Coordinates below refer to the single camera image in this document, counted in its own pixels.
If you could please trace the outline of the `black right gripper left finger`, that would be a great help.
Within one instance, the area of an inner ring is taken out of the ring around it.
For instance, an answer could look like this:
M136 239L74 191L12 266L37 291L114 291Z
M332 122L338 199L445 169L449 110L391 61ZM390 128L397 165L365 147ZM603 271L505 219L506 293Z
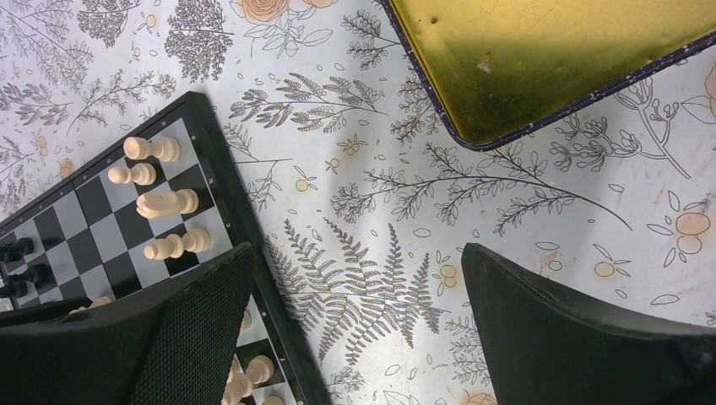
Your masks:
M254 268L243 243L108 304L4 311L2 403L220 403Z

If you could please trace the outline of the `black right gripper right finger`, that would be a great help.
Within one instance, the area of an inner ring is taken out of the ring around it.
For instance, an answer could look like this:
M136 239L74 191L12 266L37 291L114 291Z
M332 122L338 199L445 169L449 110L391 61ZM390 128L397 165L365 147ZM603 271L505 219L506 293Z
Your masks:
M715 331L612 305L469 243L464 282L500 404L712 404Z

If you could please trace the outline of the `cream chess piece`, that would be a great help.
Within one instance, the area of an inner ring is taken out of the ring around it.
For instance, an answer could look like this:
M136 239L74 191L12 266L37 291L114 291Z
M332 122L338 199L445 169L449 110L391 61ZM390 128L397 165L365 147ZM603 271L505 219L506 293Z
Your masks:
M150 260L165 260L181 257L185 252L199 253L207 251L211 239L206 229L190 229L184 235L170 234L159 238L144 247L144 256Z
M199 206L198 194L191 189L146 192L137 199L137 212L146 219L194 213Z

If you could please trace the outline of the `black grey chess board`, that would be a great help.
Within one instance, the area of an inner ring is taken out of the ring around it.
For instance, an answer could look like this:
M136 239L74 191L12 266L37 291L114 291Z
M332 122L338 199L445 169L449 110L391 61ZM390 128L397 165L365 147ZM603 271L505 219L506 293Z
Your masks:
M263 354L274 361L276 369L249 402L259 404L276 396L286 404L329 403L306 338L279 295L258 222L207 96L184 94L132 135L149 143L174 138L181 150L174 162L166 163L152 155L146 159L156 173L149 187L110 181L111 170L134 166L122 143L115 143L2 222L3 244L25 237L35 244L33 253L2 265L2 275L17 275L32 265L47 270L38 286L11 299L12 307L19 310L75 296L121 298L249 242L258 264L247 307L250 327L239 335L236 355L240 365L247 365ZM137 213L136 201L149 189L192 189L198 194L198 209L145 219ZM209 233L207 251L185 252L165 260L144 256L144 247L150 242L196 228Z

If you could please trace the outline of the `gold tin box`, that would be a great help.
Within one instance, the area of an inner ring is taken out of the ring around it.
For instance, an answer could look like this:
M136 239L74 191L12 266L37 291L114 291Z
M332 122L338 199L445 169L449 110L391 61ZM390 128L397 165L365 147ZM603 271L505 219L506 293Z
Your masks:
M460 146L501 147L715 42L712 1L386 1Z

